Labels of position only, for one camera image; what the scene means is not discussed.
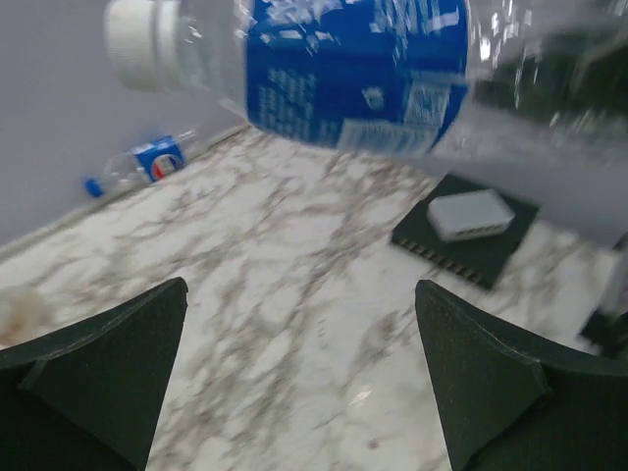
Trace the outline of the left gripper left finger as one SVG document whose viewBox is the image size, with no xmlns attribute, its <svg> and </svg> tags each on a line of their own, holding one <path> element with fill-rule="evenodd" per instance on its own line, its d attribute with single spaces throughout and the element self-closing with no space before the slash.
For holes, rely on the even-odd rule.
<svg viewBox="0 0 628 471">
<path fill-rule="evenodd" d="M 145 469 L 186 296 L 184 279 L 170 279 L 2 350 L 2 469 Z"/>
</svg>

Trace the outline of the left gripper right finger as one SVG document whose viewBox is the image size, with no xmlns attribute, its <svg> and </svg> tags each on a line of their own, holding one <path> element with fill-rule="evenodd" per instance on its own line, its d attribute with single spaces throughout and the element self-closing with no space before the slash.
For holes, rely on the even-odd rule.
<svg viewBox="0 0 628 471">
<path fill-rule="evenodd" d="M 540 337 L 434 282 L 419 334 L 454 470 L 624 470 L 627 364 Z"/>
</svg>

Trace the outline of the Pepsi bottle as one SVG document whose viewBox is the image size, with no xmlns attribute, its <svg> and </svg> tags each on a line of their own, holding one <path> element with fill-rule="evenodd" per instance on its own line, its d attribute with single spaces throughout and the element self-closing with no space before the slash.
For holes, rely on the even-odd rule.
<svg viewBox="0 0 628 471">
<path fill-rule="evenodd" d="M 183 169 L 201 147 L 196 131 L 162 136 L 109 158 L 100 174 L 84 180 L 84 189 L 111 199 L 144 188 Z"/>
</svg>

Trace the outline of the blue label water bottle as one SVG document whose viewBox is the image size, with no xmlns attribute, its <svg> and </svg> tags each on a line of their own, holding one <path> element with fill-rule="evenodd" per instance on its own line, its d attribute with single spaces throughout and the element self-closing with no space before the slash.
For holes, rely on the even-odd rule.
<svg viewBox="0 0 628 471">
<path fill-rule="evenodd" d="M 209 89 L 252 126 L 404 160 L 623 164 L 623 1 L 112 1 L 132 90 Z"/>
</svg>

